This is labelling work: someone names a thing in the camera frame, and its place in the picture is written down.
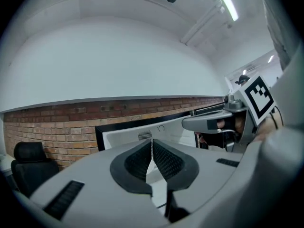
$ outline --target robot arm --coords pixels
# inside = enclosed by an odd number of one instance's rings
[[[262,77],[257,75],[234,94],[225,96],[222,110],[185,118],[182,126],[199,133],[229,133],[229,138],[223,140],[224,147],[234,143],[247,145],[254,140],[258,128],[275,105],[268,86]],[[235,117],[240,113],[245,117],[242,134],[235,129]],[[225,128],[218,128],[217,121],[220,119],[225,120]]]

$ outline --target chair headrest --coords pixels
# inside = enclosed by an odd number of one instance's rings
[[[14,149],[14,157],[19,162],[41,162],[47,159],[41,142],[19,142]]]

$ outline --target white wall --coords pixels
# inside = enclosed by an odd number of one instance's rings
[[[283,74],[283,71],[280,64],[275,64],[273,66],[259,70],[259,73],[263,76],[268,86],[272,87],[277,82],[276,77],[280,78]]]
[[[211,58],[225,92],[229,90],[226,76],[274,49],[264,12],[236,24],[234,30],[235,38],[223,40],[217,54]]]
[[[37,34],[0,75],[0,112],[121,96],[223,95],[208,59],[129,19],[83,19]]]
[[[257,73],[259,73],[259,75],[264,78],[269,87],[272,87],[277,82],[276,77],[280,78],[283,74],[283,71],[280,63],[277,63],[271,66],[259,67],[258,70],[255,70],[254,73],[248,74],[247,76],[253,77]],[[238,77],[230,81],[233,92],[236,92],[241,87],[241,85],[235,84],[236,81],[238,81]]]

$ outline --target brick wall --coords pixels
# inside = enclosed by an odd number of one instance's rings
[[[18,142],[42,142],[60,169],[98,152],[95,126],[166,116],[222,102],[222,97],[62,104],[4,114],[6,151]]]

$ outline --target fluorescent light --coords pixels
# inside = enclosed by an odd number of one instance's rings
[[[268,63],[270,63],[272,61],[272,59],[274,58],[274,55],[272,55],[268,61]]]
[[[229,13],[231,14],[233,21],[236,21],[238,19],[238,13],[233,5],[233,2],[231,0],[223,0],[223,1],[226,4],[227,9],[229,10]]]

